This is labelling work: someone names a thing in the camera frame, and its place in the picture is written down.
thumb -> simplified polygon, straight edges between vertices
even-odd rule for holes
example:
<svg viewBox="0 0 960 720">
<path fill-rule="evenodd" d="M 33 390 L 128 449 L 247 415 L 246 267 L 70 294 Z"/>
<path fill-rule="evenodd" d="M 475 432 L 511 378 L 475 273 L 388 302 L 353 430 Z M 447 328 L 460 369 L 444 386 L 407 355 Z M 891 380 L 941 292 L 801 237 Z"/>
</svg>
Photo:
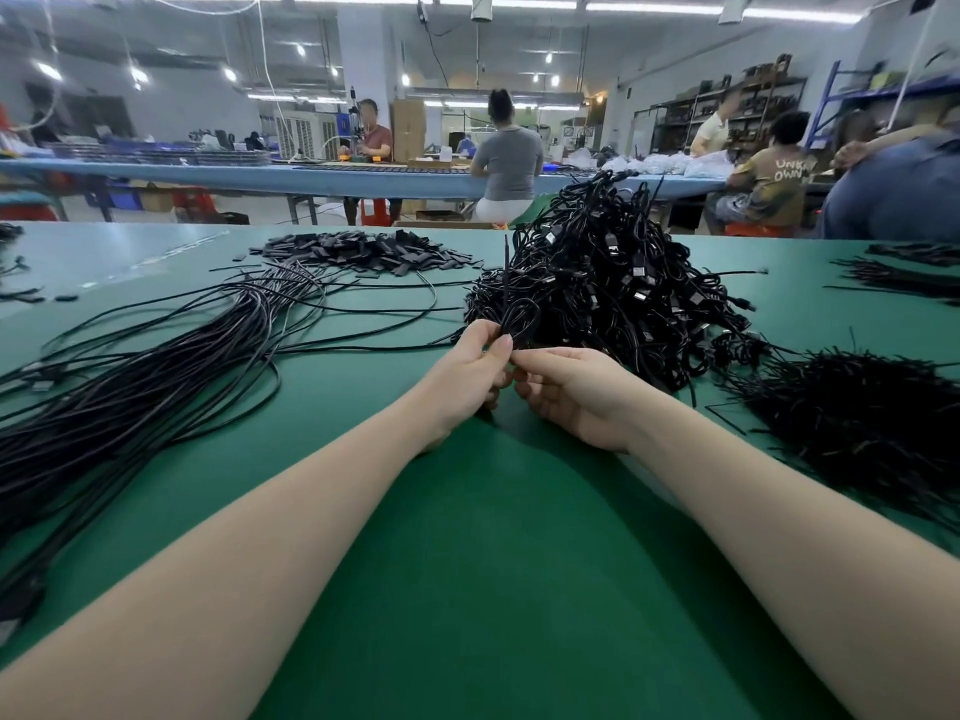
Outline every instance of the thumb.
<svg viewBox="0 0 960 720">
<path fill-rule="evenodd" d="M 513 352 L 514 340 L 510 337 L 510 334 L 505 333 L 489 345 L 480 362 L 489 367 L 491 372 L 497 374 L 507 366 L 510 361 L 510 354 Z"/>
<path fill-rule="evenodd" d="M 551 353 L 545 348 L 531 348 L 525 351 L 513 351 L 510 361 L 527 374 L 544 376 L 563 386 L 573 378 L 577 360 Z"/>
</svg>

red shirt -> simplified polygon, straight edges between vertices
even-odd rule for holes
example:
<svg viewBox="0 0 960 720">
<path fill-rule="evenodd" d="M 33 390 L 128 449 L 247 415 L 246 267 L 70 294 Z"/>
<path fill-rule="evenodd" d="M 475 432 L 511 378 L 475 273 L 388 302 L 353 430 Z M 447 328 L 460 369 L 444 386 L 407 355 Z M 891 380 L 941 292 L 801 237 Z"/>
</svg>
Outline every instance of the red shirt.
<svg viewBox="0 0 960 720">
<path fill-rule="evenodd" d="M 394 135 L 387 126 L 378 123 L 364 134 L 363 143 L 368 149 L 379 149 L 384 145 L 390 147 L 390 153 L 383 156 L 382 161 L 394 160 Z"/>
</svg>

hand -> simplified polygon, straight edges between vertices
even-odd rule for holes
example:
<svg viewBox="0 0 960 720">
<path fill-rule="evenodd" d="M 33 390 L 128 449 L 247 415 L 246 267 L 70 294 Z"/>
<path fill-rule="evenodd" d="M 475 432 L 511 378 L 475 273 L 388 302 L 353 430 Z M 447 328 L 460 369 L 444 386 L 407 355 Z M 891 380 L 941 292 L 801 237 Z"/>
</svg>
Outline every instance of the hand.
<svg viewBox="0 0 960 720">
<path fill-rule="evenodd" d="M 627 451 L 622 416 L 653 386 L 589 348 L 514 351 L 510 361 L 516 393 L 531 410 L 588 445 Z"/>
<path fill-rule="evenodd" d="M 830 165 L 835 169 L 850 169 L 857 166 L 870 153 L 867 143 L 863 141 L 851 141 L 840 146 Z"/>
<path fill-rule="evenodd" d="M 445 440 L 480 407 L 497 409 L 500 390 L 511 381 L 504 369 L 514 349 L 513 339 L 508 335 L 497 338 L 499 332 L 500 326 L 490 320 L 474 320 L 408 394 L 426 411 L 417 418 L 434 422 L 435 435 L 428 449 Z"/>
</svg>

white shirt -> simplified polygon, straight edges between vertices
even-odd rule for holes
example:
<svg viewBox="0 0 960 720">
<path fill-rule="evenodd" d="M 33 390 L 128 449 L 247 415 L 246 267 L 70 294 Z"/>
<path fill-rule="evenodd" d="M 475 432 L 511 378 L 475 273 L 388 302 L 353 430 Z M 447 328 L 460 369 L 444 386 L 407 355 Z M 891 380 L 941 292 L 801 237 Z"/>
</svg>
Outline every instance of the white shirt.
<svg viewBox="0 0 960 720">
<path fill-rule="evenodd" d="M 700 124 L 700 128 L 697 129 L 697 135 L 693 140 L 704 139 L 703 147 L 706 149 L 706 153 L 713 154 L 723 149 L 729 138 L 730 126 L 726 120 L 720 120 L 719 113 L 714 113 Z"/>
</svg>

person in red shirt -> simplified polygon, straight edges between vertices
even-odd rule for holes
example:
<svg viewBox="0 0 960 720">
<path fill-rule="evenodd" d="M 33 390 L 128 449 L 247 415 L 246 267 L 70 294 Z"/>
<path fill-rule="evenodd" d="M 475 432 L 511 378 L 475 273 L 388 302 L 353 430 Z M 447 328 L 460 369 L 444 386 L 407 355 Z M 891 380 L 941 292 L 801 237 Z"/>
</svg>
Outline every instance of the person in red shirt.
<svg viewBox="0 0 960 720">
<path fill-rule="evenodd" d="M 372 98 L 364 98 L 357 103 L 360 109 L 360 120 L 363 122 L 364 136 L 363 141 L 357 144 L 357 154 L 362 156 L 378 156 L 380 161 L 394 160 L 394 135 L 387 126 L 380 125 L 377 121 L 378 108 L 377 102 Z M 357 205 L 360 199 L 355 196 L 345 196 L 343 198 L 343 215 L 346 216 L 346 223 L 351 227 L 357 224 Z M 390 224 L 401 218 L 401 208 L 403 199 L 390 200 Z"/>
</svg>

